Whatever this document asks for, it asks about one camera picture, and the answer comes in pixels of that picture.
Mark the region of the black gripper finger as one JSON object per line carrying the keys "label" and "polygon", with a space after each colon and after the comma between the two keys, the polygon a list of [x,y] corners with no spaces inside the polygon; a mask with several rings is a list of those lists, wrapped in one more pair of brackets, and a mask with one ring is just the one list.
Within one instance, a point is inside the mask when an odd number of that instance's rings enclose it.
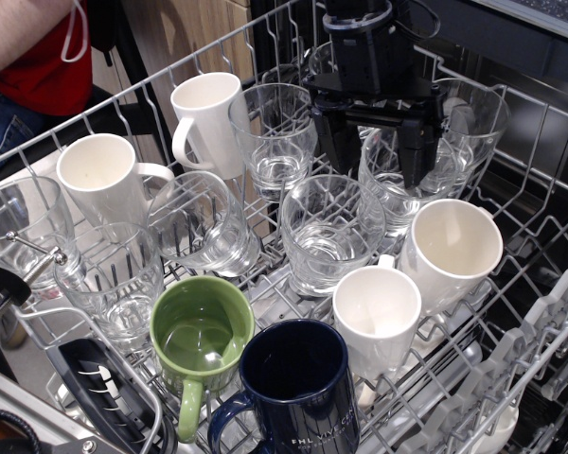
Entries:
{"label": "black gripper finger", "polygon": [[358,128],[348,124],[345,111],[311,108],[320,144],[331,166],[341,174],[356,172],[360,162]]}
{"label": "black gripper finger", "polygon": [[422,118],[405,118],[397,127],[399,165],[406,188],[420,185],[435,168],[440,128]]}

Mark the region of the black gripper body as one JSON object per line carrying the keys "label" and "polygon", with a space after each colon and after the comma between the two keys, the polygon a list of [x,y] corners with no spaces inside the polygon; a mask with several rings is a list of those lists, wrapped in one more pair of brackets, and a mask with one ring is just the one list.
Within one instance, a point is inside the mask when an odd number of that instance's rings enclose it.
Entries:
{"label": "black gripper body", "polygon": [[443,91],[416,75],[408,1],[327,1],[322,16],[330,36],[331,73],[308,76],[311,114],[321,129],[348,125],[438,129]]}

